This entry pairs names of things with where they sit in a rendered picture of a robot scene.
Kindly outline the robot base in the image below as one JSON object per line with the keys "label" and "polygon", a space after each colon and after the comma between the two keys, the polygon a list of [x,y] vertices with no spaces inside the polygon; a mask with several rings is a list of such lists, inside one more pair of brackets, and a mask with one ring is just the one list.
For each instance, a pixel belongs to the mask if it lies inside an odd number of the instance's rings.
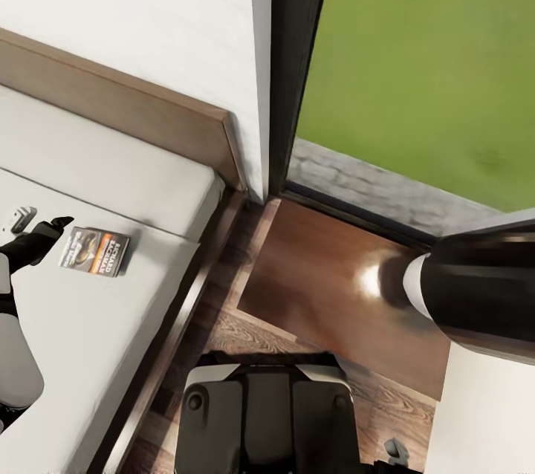
{"label": "robot base", "polygon": [[181,404],[174,474],[351,474],[354,403],[333,354],[319,365],[216,365],[202,354]]}

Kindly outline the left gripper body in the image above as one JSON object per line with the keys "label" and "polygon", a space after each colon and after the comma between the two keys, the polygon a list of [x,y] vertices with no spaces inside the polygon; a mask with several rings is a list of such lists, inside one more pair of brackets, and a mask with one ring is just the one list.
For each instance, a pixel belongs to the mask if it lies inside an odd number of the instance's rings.
{"label": "left gripper body", "polygon": [[33,231],[24,237],[18,238],[12,243],[22,244],[29,249],[32,255],[31,266],[37,266],[46,257],[47,253],[59,241],[64,231],[48,223],[47,221],[39,222]]}

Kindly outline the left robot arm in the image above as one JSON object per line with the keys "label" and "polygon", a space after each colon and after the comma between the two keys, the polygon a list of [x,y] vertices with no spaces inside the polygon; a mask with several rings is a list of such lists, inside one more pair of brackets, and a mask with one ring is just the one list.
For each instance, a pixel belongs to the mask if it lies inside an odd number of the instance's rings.
{"label": "left robot arm", "polygon": [[11,274],[27,264],[37,266],[59,241],[74,217],[39,222],[31,233],[27,225],[38,211],[14,210],[0,227],[0,435],[36,402],[45,381],[22,332]]}

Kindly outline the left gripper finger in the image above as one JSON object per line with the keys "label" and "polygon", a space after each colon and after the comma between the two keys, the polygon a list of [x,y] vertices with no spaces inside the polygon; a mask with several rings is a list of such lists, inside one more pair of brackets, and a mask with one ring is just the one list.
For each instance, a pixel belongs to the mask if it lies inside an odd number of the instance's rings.
{"label": "left gripper finger", "polygon": [[65,217],[54,218],[50,223],[60,228],[61,230],[65,231],[64,227],[68,226],[72,221],[74,221],[74,217],[65,216]]}

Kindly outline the hardback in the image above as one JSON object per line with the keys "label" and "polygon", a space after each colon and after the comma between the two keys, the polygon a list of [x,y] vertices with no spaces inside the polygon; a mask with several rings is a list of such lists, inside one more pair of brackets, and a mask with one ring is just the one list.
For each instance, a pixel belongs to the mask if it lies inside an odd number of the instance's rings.
{"label": "hardback", "polygon": [[73,227],[57,265],[117,277],[129,244],[130,237]]}

